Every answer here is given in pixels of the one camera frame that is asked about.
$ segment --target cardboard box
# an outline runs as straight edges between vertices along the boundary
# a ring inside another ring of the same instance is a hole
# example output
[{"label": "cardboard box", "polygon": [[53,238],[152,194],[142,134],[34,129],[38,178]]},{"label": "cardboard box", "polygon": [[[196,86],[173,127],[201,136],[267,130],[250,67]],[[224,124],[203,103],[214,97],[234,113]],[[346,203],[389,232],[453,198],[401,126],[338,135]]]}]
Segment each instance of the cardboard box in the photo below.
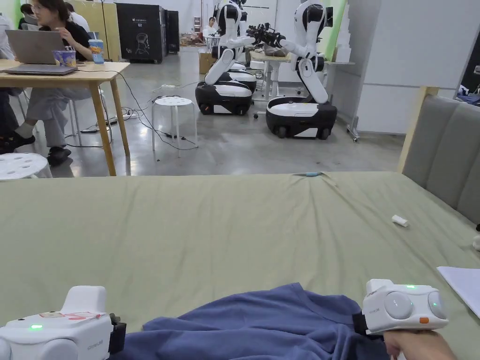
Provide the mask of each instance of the cardboard box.
[{"label": "cardboard box", "polygon": [[212,66],[216,63],[216,59],[213,58],[212,54],[201,52],[199,53],[199,68],[200,74],[206,74],[210,71]]}]

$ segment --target laptop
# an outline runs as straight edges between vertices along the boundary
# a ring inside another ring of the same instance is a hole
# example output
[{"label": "laptop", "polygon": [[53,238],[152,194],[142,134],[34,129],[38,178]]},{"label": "laptop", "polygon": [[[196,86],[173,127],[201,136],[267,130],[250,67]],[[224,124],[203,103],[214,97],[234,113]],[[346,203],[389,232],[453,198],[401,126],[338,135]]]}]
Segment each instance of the laptop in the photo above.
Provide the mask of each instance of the laptop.
[{"label": "laptop", "polygon": [[65,50],[65,45],[56,31],[5,31],[10,46],[19,62],[24,65],[5,69],[7,74],[19,75],[67,75],[76,70],[58,66],[53,57],[54,50]]}]

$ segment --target desk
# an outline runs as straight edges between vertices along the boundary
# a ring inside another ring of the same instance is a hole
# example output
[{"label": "desk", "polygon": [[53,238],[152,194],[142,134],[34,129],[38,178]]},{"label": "desk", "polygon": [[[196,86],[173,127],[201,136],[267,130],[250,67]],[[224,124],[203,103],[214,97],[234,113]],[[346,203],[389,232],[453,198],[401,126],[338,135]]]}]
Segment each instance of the desk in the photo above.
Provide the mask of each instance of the desk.
[{"label": "desk", "polygon": [[1,72],[18,65],[20,64],[13,60],[0,60],[0,87],[86,87],[90,89],[98,120],[98,128],[100,129],[102,137],[103,150],[105,151],[105,158],[107,159],[108,172],[110,176],[116,176],[112,150],[108,140],[107,126],[105,124],[106,120],[103,113],[102,99],[98,92],[98,87],[102,83],[110,82],[125,155],[130,156],[116,80],[119,73],[125,70],[129,64],[124,62],[106,62],[103,65],[87,63],[86,66],[79,68],[81,71],[66,76],[9,75]]},{"label": "desk", "polygon": [[[266,65],[266,92],[264,98],[262,99],[254,99],[257,102],[266,102],[271,98],[275,98],[278,96],[278,71],[280,69],[280,64],[283,62],[291,62],[292,57],[291,54],[288,54],[284,57],[277,57],[277,56],[267,56],[264,52],[250,52],[250,56],[252,57],[253,61],[264,61]],[[354,62],[334,62],[334,61],[325,61],[325,69],[324,74],[324,87],[327,93],[330,95],[330,102],[333,100],[333,83],[335,79],[336,73],[336,66],[337,65],[354,65]],[[270,96],[270,87],[272,86],[272,95]],[[255,117],[257,118],[258,115],[265,114],[264,111],[257,112]]]}]

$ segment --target label sticker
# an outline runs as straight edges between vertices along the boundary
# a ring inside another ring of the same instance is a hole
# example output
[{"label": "label sticker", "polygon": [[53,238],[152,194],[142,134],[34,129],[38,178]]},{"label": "label sticker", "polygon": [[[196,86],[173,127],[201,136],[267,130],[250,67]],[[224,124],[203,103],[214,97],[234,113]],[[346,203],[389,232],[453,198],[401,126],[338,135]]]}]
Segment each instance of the label sticker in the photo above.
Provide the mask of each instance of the label sticker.
[{"label": "label sticker", "polygon": [[43,314],[40,314],[40,316],[46,319],[53,319],[56,317],[65,317],[65,315],[59,312],[44,312]]}]

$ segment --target black cabinet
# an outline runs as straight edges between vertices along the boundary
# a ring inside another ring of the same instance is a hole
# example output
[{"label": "black cabinet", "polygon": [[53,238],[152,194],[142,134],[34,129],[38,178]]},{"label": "black cabinet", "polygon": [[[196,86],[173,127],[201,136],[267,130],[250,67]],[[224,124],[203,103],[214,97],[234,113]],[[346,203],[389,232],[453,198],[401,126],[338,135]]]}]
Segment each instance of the black cabinet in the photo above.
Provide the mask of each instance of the black cabinet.
[{"label": "black cabinet", "polygon": [[121,57],[162,62],[162,25],[158,5],[117,3]]},{"label": "black cabinet", "polygon": [[180,23],[179,12],[165,10],[167,18],[167,47],[168,52],[177,54],[180,51]]}]

